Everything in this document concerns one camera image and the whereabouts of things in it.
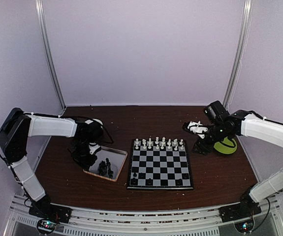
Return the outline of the wooden tray with mirror base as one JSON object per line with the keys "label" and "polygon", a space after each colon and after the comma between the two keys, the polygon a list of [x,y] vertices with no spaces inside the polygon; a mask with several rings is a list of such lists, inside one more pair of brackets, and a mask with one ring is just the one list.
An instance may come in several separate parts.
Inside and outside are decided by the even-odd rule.
{"label": "wooden tray with mirror base", "polygon": [[128,153],[124,150],[101,146],[96,162],[83,172],[116,182],[124,166]]}

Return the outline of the black and grey chessboard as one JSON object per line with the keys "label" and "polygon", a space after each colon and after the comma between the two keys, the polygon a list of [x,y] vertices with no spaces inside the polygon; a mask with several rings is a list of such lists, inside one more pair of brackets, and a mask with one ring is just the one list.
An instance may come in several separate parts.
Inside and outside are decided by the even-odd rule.
{"label": "black and grey chessboard", "polygon": [[[135,149],[135,140],[132,141],[131,156],[129,159],[129,171],[127,176],[127,188],[139,190],[192,190],[194,188],[191,166],[188,154],[187,143],[184,140],[184,149],[180,150],[178,140],[178,150],[175,151],[173,140],[171,150],[167,149],[165,141],[164,150],[161,150],[161,140],[159,139],[159,150],[156,149],[155,140],[152,140],[153,148],[143,149],[142,140],[139,140],[139,149]],[[188,174],[189,178],[184,179],[183,174]],[[137,179],[136,185],[130,185],[132,178]],[[147,179],[153,180],[153,185],[147,185]],[[176,180],[181,179],[182,185],[177,186]]]}

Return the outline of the black bishop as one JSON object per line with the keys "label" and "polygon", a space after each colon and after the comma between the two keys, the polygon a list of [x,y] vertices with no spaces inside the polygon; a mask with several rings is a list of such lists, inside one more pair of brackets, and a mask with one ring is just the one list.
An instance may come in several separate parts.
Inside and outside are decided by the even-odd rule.
{"label": "black bishop", "polygon": [[147,185],[153,185],[153,180],[151,178],[147,179]]}

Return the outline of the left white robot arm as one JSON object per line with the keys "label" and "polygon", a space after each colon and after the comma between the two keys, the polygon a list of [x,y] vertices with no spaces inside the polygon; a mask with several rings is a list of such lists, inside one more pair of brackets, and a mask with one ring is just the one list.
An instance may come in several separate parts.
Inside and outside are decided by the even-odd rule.
{"label": "left white robot arm", "polygon": [[30,198],[37,202],[35,210],[43,218],[50,218],[55,213],[54,206],[47,202],[46,191],[28,162],[28,138],[72,138],[71,156],[82,169],[88,170],[101,150],[99,139],[107,133],[103,122],[96,118],[28,113],[13,108],[0,128],[0,157]]}

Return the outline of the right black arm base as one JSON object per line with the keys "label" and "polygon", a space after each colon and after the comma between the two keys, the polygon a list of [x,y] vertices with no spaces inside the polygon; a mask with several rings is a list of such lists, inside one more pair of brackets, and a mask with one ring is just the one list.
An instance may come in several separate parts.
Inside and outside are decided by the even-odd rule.
{"label": "right black arm base", "polygon": [[219,208],[220,217],[223,223],[231,222],[237,232],[242,234],[251,233],[255,227],[254,216],[262,213],[258,204],[247,206],[242,203],[223,206]]}

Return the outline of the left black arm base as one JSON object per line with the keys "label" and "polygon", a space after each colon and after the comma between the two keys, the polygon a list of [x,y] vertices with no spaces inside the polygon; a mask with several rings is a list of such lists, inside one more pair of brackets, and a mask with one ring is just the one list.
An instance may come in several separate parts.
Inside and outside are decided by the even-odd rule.
{"label": "left black arm base", "polygon": [[60,223],[68,223],[71,213],[71,208],[57,205],[50,205],[48,213],[42,213],[34,206],[29,209],[30,215],[40,218],[36,223],[36,228],[43,235],[53,233]]}

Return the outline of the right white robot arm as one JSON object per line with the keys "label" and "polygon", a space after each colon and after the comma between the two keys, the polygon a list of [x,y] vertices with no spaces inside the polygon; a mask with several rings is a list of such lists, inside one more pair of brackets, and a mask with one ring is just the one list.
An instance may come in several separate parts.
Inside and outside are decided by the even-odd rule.
{"label": "right white robot arm", "polygon": [[257,179],[264,181],[283,168],[283,148],[253,137],[240,137],[235,154],[213,151],[209,156],[191,153],[190,158],[196,189],[181,208],[237,202]]}

